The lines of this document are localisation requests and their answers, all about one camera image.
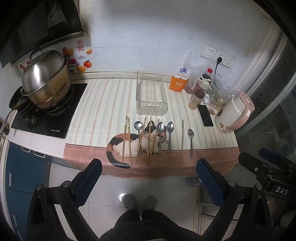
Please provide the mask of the red cap oil bottle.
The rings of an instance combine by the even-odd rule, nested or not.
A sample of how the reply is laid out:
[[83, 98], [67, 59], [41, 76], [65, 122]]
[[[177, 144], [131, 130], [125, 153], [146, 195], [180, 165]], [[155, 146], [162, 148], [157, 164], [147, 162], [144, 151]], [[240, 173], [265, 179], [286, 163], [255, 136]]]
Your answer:
[[203, 76], [204, 79], [206, 79], [209, 86], [211, 86], [212, 79], [213, 79], [213, 69], [212, 68], [207, 68], [206, 73], [204, 73], [202, 76]]

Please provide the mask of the black gas stove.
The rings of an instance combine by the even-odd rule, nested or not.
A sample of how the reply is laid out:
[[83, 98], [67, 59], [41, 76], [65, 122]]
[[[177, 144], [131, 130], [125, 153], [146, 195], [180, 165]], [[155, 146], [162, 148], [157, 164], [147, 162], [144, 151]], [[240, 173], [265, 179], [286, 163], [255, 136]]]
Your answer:
[[66, 138], [71, 120], [86, 87], [86, 83], [71, 85], [65, 98], [51, 109], [41, 110], [33, 106], [27, 113], [17, 113], [11, 127], [40, 135]]

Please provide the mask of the clear plastic bag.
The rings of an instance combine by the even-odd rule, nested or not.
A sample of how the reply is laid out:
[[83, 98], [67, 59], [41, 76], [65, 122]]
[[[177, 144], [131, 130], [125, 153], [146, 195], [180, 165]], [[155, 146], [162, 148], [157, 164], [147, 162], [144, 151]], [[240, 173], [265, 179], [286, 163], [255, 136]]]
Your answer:
[[229, 87], [224, 81], [222, 75], [218, 73], [218, 63], [215, 62], [214, 56], [210, 56], [205, 62], [198, 66], [194, 66], [191, 64], [192, 55], [189, 51], [187, 56], [184, 59], [184, 66], [191, 69], [191, 76], [185, 85], [185, 92], [188, 94], [193, 94], [194, 90], [199, 87], [200, 80], [202, 75], [206, 73], [207, 68], [213, 69], [213, 79], [210, 89], [208, 90], [208, 95], [211, 102], [215, 102], [215, 104], [227, 104], [231, 98], [238, 94], [238, 91]]

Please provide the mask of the pink white electric cooker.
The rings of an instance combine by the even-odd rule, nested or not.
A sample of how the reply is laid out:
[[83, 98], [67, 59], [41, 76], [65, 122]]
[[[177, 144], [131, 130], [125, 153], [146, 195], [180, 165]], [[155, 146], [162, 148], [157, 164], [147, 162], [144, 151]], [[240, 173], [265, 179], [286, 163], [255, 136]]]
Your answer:
[[251, 98], [240, 91], [215, 116], [215, 124], [220, 132], [230, 134], [241, 128], [255, 111]]

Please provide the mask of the fruit wall stickers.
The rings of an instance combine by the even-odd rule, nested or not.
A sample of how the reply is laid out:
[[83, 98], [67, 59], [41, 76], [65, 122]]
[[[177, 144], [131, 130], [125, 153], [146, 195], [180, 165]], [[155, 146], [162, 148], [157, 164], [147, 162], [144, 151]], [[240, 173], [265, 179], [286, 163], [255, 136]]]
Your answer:
[[87, 46], [86, 41], [80, 37], [78, 39], [64, 41], [62, 43], [46, 47], [34, 53], [31, 58], [30, 54], [28, 54], [16, 63], [20, 72], [23, 73], [27, 66], [32, 63], [34, 58], [49, 50], [56, 50], [67, 59], [67, 69], [69, 74], [84, 73], [92, 67], [91, 55], [93, 53], [93, 49]]

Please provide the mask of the black smartphone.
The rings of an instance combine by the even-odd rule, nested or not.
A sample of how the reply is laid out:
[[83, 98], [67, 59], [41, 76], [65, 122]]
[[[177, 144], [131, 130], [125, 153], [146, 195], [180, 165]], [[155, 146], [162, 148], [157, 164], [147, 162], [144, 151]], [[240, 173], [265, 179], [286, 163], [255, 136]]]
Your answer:
[[199, 113], [200, 113], [200, 116], [201, 116], [201, 119], [202, 119], [202, 122], [203, 122], [203, 126], [205, 127], [213, 127], [213, 121], [210, 117], [210, 113], [208, 111], [208, 108], [207, 106], [205, 105], [198, 105], [198, 110], [199, 110]]

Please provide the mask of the clear plastic organizer bin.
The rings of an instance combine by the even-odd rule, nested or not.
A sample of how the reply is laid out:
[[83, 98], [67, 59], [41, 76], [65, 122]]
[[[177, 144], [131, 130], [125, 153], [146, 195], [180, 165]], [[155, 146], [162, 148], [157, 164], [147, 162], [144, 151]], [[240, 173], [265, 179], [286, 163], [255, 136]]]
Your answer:
[[162, 75], [138, 71], [135, 99], [138, 115], [164, 116], [168, 101]]

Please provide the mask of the round bowl steel spoon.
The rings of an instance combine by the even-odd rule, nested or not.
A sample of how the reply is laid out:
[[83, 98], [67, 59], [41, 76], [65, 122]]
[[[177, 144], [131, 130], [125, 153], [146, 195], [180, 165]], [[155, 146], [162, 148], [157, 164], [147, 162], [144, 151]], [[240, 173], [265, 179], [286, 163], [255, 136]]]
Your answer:
[[138, 148], [137, 148], [137, 155], [138, 155], [140, 150], [140, 131], [143, 128], [143, 123], [141, 121], [136, 121], [134, 123], [134, 128], [138, 131]]

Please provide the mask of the blue kitchen cabinet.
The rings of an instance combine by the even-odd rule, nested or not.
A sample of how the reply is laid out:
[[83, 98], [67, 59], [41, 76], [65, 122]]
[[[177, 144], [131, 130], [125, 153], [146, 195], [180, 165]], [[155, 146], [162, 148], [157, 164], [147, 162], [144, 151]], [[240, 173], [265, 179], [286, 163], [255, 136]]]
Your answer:
[[38, 184], [48, 186], [52, 158], [10, 143], [6, 159], [6, 202], [13, 229], [26, 240], [31, 199]]

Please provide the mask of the striped cat table mat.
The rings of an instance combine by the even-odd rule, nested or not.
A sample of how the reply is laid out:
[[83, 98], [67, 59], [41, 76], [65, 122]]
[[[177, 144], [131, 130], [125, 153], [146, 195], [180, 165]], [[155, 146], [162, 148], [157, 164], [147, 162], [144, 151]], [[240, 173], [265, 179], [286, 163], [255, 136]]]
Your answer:
[[221, 174], [234, 168], [239, 155], [234, 134], [203, 126], [184, 93], [168, 93], [164, 116], [138, 115], [136, 85], [131, 79], [86, 84], [66, 137], [63, 158], [69, 164], [83, 170], [97, 158], [105, 175], [134, 179], [194, 176], [200, 158]]

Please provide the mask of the person legs and shoes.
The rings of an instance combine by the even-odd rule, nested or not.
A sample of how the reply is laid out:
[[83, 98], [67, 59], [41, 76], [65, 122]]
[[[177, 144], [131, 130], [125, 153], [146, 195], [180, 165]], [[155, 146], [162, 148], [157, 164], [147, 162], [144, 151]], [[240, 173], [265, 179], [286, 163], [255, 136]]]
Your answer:
[[126, 211], [114, 227], [100, 240], [200, 240], [197, 233], [177, 225], [165, 214], [156, 211], [158, 200], [154, 196], [145, 199], [142, 211], [138, 210], [132, 195], [122, 199]]

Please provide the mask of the orange white salt bag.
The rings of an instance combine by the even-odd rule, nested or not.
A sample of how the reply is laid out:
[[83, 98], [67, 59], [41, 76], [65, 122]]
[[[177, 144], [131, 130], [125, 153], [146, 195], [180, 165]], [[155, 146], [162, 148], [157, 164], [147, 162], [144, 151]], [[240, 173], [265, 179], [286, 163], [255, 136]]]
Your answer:
[[178, 65], [175, 73], [171, 77], [169, 89], [172, 91], [181, 92], [185, 88], [191, 73], [191, 69], [183, 65]]

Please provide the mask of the white wall socket strip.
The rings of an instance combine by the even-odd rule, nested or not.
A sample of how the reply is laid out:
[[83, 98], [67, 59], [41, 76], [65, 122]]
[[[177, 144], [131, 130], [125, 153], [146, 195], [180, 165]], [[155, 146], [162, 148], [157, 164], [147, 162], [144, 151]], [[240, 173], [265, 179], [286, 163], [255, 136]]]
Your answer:
[[229, 69], [233, 67], [236, 61], [235, 58], [233, 58], [232, 56], [227, 55], [224, 52], [215, 49], [214, 47], [205, 45], [200, 56], [208, 59], [212, 55], [214, 56], [215, 62], [217, 62], [218, 58], [221, 58], [222, 61], [220, 62], [220, 64]]

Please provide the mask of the wooden chopstick blue band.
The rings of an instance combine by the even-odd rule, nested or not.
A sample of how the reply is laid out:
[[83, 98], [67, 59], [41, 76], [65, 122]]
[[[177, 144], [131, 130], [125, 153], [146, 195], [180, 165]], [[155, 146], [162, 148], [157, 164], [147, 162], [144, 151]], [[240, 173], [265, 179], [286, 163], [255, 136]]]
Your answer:
[[144, 127], [145, 127], [146, 121], [147, 121], [147, 116], [145, 116], [145, 118], [144, 118], [144, 123], [142, 124], [141, 133], [139, 135], [139, 144], [138, 144], [138, 150], [137, 150], [136, 163], [138, 162], [138, 158], [139, 158], [139, 154], [140, 154], [140, 149], [141, 149], [141, 145], [142, 145], [142, 138], [144, 135]]

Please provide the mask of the small steel spoon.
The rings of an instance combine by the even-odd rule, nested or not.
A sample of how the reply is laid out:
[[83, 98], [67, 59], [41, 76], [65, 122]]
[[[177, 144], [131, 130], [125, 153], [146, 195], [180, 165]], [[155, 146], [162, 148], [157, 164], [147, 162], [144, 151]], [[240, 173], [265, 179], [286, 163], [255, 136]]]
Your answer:
[[190, 159], [193, 158], [193, 137], [194, 132], [191, 128], [188, 129], [188, 136], [190, 137]]

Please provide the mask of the crossed wooden chopstick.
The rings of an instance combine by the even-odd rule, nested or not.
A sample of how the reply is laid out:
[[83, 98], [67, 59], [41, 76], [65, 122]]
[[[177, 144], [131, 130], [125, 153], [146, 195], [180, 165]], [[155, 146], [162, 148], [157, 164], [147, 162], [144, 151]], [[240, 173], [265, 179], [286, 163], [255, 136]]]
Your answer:
[[158, 136], [157, 125], [156, 125], [156, 129], [155, 129], [155, 133], [154, 133], [154, 140], [153, 140], [153, 143], [152, 143], [152, 149], [151, 149], [151, 153], [150, 153], [150, 155], [149, 155], [149, 162], [148, 162], [148, 166], [151, 164], [152, 155], [153, 155], [153, 152], [154, 152], [154, 146], [155, 146], [156, 139], [157, 139], [157, 136]]

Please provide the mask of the black range hood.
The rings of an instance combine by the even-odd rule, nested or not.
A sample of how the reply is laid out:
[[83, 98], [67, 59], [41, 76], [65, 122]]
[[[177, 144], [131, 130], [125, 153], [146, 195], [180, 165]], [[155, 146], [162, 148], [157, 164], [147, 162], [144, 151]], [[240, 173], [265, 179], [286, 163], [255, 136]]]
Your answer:
[[1, 66], [86, 33], [78, 1], [1, 1]]

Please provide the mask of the black frying pan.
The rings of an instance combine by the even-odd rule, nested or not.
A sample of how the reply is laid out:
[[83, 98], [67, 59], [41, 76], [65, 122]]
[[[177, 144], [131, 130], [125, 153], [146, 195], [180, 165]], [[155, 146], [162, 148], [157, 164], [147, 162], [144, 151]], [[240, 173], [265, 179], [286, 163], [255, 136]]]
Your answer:
[[12, 110], [23, 111], [30, 104], [30, 99], [23, 95], [23, 86], [20, 85], [12, 95], [9, 108]]

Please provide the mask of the stainless steel stock pot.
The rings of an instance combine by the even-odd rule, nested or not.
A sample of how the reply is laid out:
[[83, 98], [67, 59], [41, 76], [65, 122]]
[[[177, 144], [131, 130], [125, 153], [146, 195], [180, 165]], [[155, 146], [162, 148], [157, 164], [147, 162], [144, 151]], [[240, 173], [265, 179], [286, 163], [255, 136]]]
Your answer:
[[29, 60], [22, 75], [22, 95], [39, 109], [52, 108], [65, 97], [71, 86], [68, 59], [57, 50], [49, 50], [34, 59], [30, 55]]

